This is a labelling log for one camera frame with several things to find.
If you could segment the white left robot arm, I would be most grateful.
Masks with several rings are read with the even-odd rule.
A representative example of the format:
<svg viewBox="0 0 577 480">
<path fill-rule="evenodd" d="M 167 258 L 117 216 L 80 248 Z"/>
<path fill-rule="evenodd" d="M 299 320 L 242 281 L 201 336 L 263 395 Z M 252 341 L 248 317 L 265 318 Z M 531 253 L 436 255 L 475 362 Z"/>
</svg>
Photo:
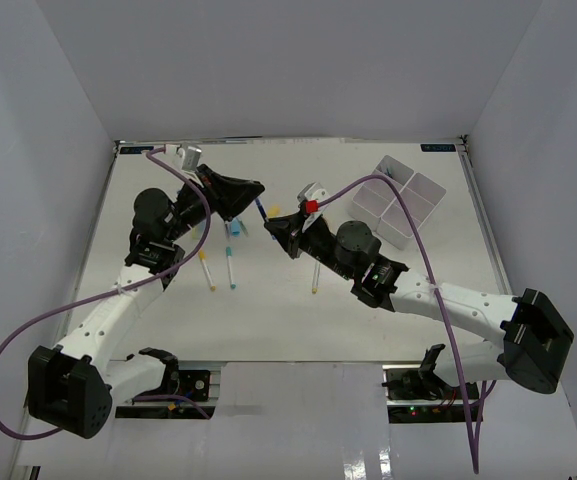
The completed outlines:
<svg viewBox="0 0 577 480">
<path fill-rule="evenodd" d="M 175 355 L 147 347 L 114 362 L 113 353 L 172 282 L 172 266 L 186 259 L 176 240 L 212 214 L 233 219 L 264 190 L 258 181 L 222 176 L 201 165 L 176 199 L 158 188 L 140 192 L 133 205 L 129 253 L 112 296 L 99 301 L 54 347 L 40 346 L 29 358 L 30 415 L 89 439 L 102 429 L 114 405 L 141 394 L 173 396 L 180 378 Z"/>
</svg>

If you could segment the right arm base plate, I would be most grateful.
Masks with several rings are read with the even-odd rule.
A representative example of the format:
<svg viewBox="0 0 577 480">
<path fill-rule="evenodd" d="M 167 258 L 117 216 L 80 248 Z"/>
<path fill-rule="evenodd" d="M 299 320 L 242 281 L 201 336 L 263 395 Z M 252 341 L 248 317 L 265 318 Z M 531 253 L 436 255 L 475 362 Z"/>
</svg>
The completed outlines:
<svg viewBox="0 0 577 480">
<path fill-rule="evenodd" d="M 383 368 L 382 387 L 391 425 L 464 423 L 463 398 L 458 387 L 435 373 L 436 361 L 446 347 L 433 345 L 420 364 Z"/>
</svg>

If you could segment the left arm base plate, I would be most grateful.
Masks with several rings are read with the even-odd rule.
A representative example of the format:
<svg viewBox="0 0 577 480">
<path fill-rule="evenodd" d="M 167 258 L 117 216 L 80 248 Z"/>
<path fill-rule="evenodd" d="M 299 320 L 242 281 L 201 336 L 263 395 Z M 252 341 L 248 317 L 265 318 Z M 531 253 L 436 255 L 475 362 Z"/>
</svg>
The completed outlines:
<svg viewBox="0 0 577 480">
<path fill-rule="evenodd" d="M 172 393 L 152 401 L 131 401 L 116 409 L 118 419 L 209 420 L 220 391 L 219 370 L 180 370 L 172 375 Z"/>
</svg>

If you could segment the blue pen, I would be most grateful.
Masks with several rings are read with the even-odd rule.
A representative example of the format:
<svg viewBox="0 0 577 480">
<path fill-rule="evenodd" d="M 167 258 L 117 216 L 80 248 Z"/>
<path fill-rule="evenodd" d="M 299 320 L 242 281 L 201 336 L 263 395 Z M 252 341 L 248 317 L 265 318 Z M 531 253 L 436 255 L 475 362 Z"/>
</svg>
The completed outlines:
<svg viewBox="0 0 577 480">
<path fill-rule="evenodd" d="M 261 203 L 261 200 L 259 198 L 256 198 L 255 204 L 257 206 L 257 209 L 258 209 L 262 219 L 264 220 L 264 222 L 266 222 L 268 220 L 268 216 L 267 216 L 267 213 L 266 213 L 266 211 L 265 211 L 265 209 Z"/>
</svg>

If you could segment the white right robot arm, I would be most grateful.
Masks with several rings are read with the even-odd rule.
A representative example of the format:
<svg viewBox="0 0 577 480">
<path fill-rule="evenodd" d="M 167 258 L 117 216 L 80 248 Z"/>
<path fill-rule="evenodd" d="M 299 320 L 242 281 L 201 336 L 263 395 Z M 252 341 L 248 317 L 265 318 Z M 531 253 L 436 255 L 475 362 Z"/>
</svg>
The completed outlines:
<svg viewBox="0 0 577 480">
<path fill-rule="evenodd" d="M 480 337 L 454 353 L 429 347 L 416 368 L 387 375 L 392 399 L 440 399 L 461 382 L 512 381 L 539 394 L 557 390 L 570 348 L 571 328 L 542 292 L 496 295 L 429 278 L 380 252 L 367 225 L 347 221 L 336 232 L 322 218 L 295 213 L 265 221 L 290 258 L 307 254 L 352 283 L 352 294 L 374 309 L 412 314 Z"/>
</svg>

